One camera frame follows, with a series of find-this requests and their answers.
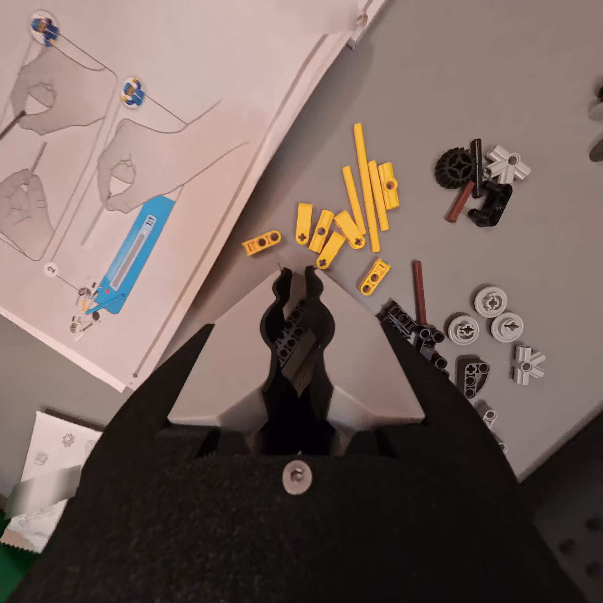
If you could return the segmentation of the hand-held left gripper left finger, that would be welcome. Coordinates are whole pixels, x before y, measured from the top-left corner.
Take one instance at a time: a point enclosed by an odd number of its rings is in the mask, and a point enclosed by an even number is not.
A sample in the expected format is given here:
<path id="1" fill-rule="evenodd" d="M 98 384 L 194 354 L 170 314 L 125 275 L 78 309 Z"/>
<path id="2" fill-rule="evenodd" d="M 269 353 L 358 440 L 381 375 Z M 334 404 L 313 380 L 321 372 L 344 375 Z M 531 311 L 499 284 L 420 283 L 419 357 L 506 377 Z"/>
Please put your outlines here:
<path id="1" fill-rule="evenodd" d="M 173 425 L 220 427 L 244 436 L 267 421 L 262 387 L 271 347 L 260 321 L 276 301 L 277 270 L 224 313 L 200 352 L 168 420 Z"/>

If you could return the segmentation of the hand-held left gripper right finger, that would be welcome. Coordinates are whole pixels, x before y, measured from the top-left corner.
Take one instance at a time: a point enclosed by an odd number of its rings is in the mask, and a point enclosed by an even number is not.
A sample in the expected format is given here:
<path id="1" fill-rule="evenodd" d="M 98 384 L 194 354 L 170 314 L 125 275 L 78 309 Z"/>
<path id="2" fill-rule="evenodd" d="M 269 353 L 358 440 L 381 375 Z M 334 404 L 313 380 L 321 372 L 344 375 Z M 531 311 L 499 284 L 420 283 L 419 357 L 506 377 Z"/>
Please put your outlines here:
<path id="1" fill-rule="evenodd" d="M 314 336 L 305 397 L 347 432 L 419 424 L 425 413 L 381 323 L 326 274 L 305 268 L 305 328 Z"/>

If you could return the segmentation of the black angled lego beam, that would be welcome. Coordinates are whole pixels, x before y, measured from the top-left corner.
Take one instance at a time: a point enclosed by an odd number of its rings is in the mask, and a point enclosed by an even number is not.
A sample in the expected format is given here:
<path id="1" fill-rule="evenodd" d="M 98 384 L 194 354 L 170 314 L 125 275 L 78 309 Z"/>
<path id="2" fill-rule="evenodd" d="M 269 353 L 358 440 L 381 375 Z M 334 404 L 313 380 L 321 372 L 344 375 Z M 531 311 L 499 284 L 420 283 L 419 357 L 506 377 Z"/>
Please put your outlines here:
<path id="1" fill-rule="evenodd" d="M 448 361 L 446 358 L 433 347 L 423 347 L 420 352 L 436 369 L 441 371 L 447 379 L 450 374 L 448 372 Z"/>

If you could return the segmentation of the row of dark grey lego beams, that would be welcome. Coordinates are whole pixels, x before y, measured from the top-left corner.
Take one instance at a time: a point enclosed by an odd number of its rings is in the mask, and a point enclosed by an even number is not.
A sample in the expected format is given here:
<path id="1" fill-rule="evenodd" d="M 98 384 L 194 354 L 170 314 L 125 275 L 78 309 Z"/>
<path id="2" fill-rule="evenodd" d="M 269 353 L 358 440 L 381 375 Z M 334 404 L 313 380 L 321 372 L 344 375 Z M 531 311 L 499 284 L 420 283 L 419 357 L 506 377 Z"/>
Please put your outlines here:
<path id="1" fill-rule="evenodd" d="M 275 342 L 279 366 L 298 398 L 310 386 L 320 351 L 312 328 L 306 324 L 307 299 L 302 298 L 285 319 L 282 334 Z"/>

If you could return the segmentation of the printed white paper bag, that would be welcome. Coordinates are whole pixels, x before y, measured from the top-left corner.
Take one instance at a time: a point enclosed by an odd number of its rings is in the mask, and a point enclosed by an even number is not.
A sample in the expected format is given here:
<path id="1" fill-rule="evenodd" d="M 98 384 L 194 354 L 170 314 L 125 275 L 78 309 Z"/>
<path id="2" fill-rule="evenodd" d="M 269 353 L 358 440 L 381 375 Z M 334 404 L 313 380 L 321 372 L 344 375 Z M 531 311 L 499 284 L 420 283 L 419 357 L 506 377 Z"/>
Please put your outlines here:
<path id="1" fill-rule="evenodd" d="M 83 467 L 102 432 L 37 411 L 21 481 L 40 478 L 72 467 Z M 1 543 L 42 553 L 68 500 L 11 517 Z"/>

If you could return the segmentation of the black square lego connector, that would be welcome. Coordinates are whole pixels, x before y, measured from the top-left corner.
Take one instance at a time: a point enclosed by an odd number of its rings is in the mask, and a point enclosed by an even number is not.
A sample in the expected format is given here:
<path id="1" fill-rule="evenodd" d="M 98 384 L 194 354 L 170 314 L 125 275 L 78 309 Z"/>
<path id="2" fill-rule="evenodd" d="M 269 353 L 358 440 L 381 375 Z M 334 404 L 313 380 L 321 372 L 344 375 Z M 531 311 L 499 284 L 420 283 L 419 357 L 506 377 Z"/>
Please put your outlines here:
<path id="1" fill-rule="evenodd" d="M 388 300 L 376 314 L 376 318 L 381 324 L 390 325 L 406 340 L 411 339 L 419 328 L 416 320 L 394 300 Z"/>

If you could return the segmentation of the black lego pin connector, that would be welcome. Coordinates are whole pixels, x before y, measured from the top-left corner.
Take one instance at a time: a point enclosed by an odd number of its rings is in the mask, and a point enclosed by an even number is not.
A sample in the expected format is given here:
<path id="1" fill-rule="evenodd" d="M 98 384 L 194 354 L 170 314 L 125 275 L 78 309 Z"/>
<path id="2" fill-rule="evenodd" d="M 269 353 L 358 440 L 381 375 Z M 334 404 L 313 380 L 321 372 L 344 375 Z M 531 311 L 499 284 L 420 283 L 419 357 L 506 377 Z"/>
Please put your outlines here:
<path id="1" fill-rule="evenodd" d="M 416 330 L 416 348 L 419 352 L 434 350 L 435 346 L 442 343 L 445 334 L 432 325 L 419 326 Z"/>

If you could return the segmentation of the dark grey lego piece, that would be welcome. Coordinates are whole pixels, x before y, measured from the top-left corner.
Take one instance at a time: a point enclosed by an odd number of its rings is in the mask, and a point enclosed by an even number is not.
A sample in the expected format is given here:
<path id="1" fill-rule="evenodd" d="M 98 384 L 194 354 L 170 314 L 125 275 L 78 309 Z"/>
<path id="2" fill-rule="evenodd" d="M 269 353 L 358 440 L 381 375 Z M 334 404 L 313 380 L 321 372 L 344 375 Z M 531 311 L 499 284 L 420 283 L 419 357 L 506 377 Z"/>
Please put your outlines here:
<path id="1" fill-rule="evenodd" d="M 477 356 L 464 355 L 457 358 L 456 385 L 465 398 L 476 399 L 486 384 L 490 370 L 490 364 Z"/>

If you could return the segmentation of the light grey star lego piece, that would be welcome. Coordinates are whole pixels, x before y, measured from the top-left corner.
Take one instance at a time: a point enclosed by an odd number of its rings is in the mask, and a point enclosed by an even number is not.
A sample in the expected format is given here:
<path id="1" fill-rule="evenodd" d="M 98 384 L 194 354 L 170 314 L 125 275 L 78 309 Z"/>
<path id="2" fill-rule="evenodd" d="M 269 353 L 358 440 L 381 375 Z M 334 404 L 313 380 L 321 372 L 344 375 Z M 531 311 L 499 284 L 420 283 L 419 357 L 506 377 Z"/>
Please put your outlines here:
<path id="1" fill-rule="evenodd" d="M 513 359 L 513 379 L 517 385 L 527 386 L 531 380 L 545 375 L 541 365 L 546 356 L 541 351 L 534 351 L 529 346 L 516 345 Z"/>
<path id="2" fill-rule="evenodd" d="M 523 181 L 531 174 L 531 168 L 515 152 L 508 152 L 501 145 L 486 154 L 490 161 L 484 167 L 484 177 L 495 180 L 500 185 L 512 185 L 515 180 Z"/>

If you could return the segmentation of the long yellow lego axle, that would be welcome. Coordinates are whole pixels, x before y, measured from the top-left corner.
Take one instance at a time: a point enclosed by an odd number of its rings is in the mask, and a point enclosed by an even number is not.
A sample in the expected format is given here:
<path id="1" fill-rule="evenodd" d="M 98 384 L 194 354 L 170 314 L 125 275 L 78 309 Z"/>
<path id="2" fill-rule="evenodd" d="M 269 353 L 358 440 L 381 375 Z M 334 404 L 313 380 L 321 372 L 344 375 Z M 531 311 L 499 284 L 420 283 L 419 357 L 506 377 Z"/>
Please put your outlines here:
<path id="1" fill-rule="evenodd" d="M 353 126 L 353 135 L 355 140 L 359 175 L 361 179 L 362 194 L 364 199 L 367 232 L 369 235 L 372 252 L 376 254 L 381 251 L 381 246 L 379 242 L 378 225 L 376 222 L 376 209 L 373 199 L 372 181 L 370 177 L 370 171 L 368 169 L 364 130 L 361 123 L 357 123 Z"/>

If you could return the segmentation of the short dark red lego axle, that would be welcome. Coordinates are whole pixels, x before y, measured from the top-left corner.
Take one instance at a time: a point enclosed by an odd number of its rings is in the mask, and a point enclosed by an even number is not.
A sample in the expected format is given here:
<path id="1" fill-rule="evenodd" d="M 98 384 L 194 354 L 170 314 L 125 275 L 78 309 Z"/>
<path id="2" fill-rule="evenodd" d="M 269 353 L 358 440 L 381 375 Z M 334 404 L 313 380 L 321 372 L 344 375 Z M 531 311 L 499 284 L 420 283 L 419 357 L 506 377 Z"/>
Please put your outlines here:
<path id="1" fill-rule="evenodd" d="M 459 192 L 454 204 L 452 205 L 448 214 L 445 217 L 445 220 L 448 223 L 456 223 L 457 222 L 467 200 L 469 199 L 469 197 L 471 196 L 471 194 L 475 188 L 475 184 L 476 183 L 474 181 L 469 181 L 463 187 L 463 189 Z"/>

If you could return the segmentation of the black lego gear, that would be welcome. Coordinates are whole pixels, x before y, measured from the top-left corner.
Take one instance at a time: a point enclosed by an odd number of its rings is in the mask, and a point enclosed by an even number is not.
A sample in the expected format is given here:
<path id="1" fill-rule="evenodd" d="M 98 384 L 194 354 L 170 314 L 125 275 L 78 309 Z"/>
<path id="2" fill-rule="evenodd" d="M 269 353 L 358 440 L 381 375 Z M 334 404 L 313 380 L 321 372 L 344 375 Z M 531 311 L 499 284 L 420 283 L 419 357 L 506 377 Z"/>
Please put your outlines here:
<path id="1" fill-rule="evenodd" d="M 444 189 L 461 189 L 475 179 L 476 164 L 470 149 L 456 147 L 447 150 L 436 161 L 435 181 Z"/>

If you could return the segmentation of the black lego axle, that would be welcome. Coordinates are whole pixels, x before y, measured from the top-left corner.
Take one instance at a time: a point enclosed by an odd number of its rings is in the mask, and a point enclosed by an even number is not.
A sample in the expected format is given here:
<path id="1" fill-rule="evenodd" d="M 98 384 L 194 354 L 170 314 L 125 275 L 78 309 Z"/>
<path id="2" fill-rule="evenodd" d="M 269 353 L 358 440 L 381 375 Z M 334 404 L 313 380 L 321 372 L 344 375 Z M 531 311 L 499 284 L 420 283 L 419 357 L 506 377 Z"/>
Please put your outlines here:
<path id="1" fill-rule="evenodd" d="M 474 187 L 472 191 L 472 197 L 477 199 L 483 195 L 483 181 L 484 181 L 484 165 L 483 165 L 483 151 L 482 151 L 482 140 L 476 138 L 471 141 L 471 157 L 473 160 L 473 181 Z"/>

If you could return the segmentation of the lego instruction booklet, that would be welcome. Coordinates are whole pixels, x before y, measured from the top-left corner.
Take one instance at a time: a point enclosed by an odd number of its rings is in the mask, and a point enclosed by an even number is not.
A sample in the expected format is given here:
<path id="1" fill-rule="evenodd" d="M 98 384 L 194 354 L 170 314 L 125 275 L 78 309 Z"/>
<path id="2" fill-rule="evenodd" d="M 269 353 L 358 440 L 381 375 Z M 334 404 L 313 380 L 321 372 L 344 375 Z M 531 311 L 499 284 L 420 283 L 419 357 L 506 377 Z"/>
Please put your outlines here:
<path id="1" fill-rule="evenodd" d="M 1 315 L 137 388 L 384 4 L 1 1 Z"/>

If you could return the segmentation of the green plastic bin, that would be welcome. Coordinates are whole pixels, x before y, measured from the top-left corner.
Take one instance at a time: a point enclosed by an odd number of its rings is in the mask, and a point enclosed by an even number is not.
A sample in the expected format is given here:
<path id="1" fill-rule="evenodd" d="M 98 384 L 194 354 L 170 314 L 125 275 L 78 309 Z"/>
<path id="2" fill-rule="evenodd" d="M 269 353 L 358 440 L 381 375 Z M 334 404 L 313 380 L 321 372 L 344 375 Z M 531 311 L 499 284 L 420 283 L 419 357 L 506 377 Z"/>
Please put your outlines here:
<path id="1" fill-rule="evenodd" d="M 6 602 L 40 557 L 38 553 L 1 543 L 1 602 Z"/>

